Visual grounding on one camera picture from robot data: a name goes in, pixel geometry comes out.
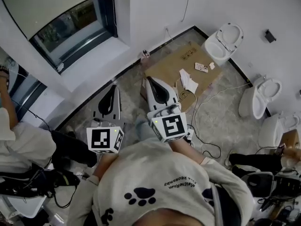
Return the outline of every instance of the white toilet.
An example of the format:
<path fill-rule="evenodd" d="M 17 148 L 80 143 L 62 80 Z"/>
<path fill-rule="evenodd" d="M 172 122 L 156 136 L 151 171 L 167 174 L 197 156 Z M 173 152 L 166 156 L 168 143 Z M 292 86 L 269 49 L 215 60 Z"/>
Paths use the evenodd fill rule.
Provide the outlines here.
<path fill-rule="evenodd" d="M 238 113 L 241 117 L 251 116 L 260 119 L 267 104 L 278 98 L 282 91 L 282 83 L 276 79 L 258 78 L 253 87 L 244 91 L 240 100 Z"/>
<path fill-rule="evenodd" d="M 276 114 L 264 120 L 258 137 L 260 147 L 279 146 L 283 133 L 301 125 L 301 112 Z"/>
<path fill-rule="evenodd" d="M 202 45 L 202 49 L 218 65 L 223 65 L 237 50 L 244 38 L 244 32 L 237 24 L 224 24 Z"/>

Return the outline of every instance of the white cube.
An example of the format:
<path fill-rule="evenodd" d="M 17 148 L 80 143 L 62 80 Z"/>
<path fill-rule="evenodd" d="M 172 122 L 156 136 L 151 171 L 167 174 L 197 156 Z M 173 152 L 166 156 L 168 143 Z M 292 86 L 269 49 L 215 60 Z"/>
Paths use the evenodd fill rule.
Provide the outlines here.
<path fill-rule="evenodd" d="M 184 112 L 150 119 L 150 127 L 159 141 L 169 142 L 187 135 L 186 114 Z"/>
<path fill-rule="evenodd" d="M 95 153 L 118 153 L 123 136 L 119 126 L 87 128 L 88 148 Z"/>

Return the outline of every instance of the window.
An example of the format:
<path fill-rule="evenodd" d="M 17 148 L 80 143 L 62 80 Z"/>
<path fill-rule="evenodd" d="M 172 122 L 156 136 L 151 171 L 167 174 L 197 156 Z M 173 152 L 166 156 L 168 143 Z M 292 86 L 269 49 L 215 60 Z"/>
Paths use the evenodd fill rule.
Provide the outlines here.
<path fill-rule="evenodd" d="M 9 69 L 9 95 L 15 101 L 18 120 L 21 120 L 46 86 L 31 76 L 0 48 L 0 65 Z"/>
<path fill-rule="evenodd" d="M 87 0 L 52 20 L 30 42 L 59 72 L 110 37 L 117 37 L 114 0 Z"/>

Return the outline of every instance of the marble floor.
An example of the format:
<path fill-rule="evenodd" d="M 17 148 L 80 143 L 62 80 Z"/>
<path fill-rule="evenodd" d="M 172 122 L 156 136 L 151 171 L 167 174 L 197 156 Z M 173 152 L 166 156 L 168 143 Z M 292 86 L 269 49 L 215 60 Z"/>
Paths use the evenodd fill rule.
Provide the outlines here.
<path fill-rule="evenodd" d="M 136 108 L 142 108 L 144 110 L 147 110 L 148 108 L 146 101 L 140 96 L 143 72 L 148 67 L 176 51 L 181 46 L 188 44 L 190 41 L 202 45 L 205 39 L 195 30 L 190 30 L 152 54 L 147 63 L 138 64 L 113 82 L 118 85 L 120 89 L 122 116 L 127 121 L 125 130 L 126 138 L 123 142 L 125 145 L 131 145 L 137 140 L 133 126 L 133 111 Z M 246 82 L 236 69 L 227 62 L 222 66 L 222 74 L 220 77 L 198 98 L 196 108 L 198 108 L 200 104 L 201 106 L 197 113 L 195 112 L 195 117 L 199 128 L 199 137 L 204 142 L 220 146 L 222 154 L 217 161 L 222 165 L 231 149 L 235 149 L 235 151 L 244 154 L 255 153 L 259 149 L 257 138 L 263 118 L 256 121 L 252 119 L 243 119 L 238 115 L 239 101 L 244 90 L 248 88 L 248 85 L 243 86 L 245 84 Z M 91 122 L 93 117 L 93 105 L 99 101 L 101 96 L 101 93 L 96 95 L 65 125 L 72 126 L 75 129 L 78 138 L 83 141 L 87 141 L 85 128 Z M 195 103 L 187 110 L 186 115 L 188 123 L 192 121 L 193 126 L 196 127 L 195 119 L 193 118 L 192 120 L 194 107 Z M 195 136 L 193 137 L 193 142 L 197 150 L 208 150 L 212 156 L 219 156 L 217 147 L 203 144 Z M 80 174 L 83 170 L 85 170 L 83 165 L 74 163 L 72 167 L 73 172 Z M 60 200 L 60 204 L 66 204 L 73 191 L 74 188 L 72 187 L 61 188 L 58 191 L 57 197 L 58 200 Z M 66 222 L 68 208 L 61 210 L 56 207 L 53 200 L 50 200 L 46 209 L 53 215 L 59 215 L 63 222 Z M 63 225 L 63 223 L 59 222 L 56 218 L 54 218 L 51 223 L 53 225 Z"/>

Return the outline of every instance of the toilet seat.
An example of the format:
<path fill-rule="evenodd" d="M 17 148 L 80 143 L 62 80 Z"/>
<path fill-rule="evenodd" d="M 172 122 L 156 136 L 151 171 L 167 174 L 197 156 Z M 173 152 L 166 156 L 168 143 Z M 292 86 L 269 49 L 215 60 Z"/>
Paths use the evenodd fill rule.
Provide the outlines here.
<path fill-rule="evenodd" d="M 266 103 L 278 98 L 282 91 L 282 83 L 276 79 L 267 79 L 258 86 L 258 92 Z"/>
<path fill-rule="evenodd" d="M 244 32 L 237 24 L 224 24 L 216 34 L 217 40 L 229 51 L 235 51 L 244 38 Z"/>
<path fill-rule="evenodd" d="M 279 117 L 284 132 L 297 129 L 301 125 L 301 113 L 290 114 L 285 117 Z"/>

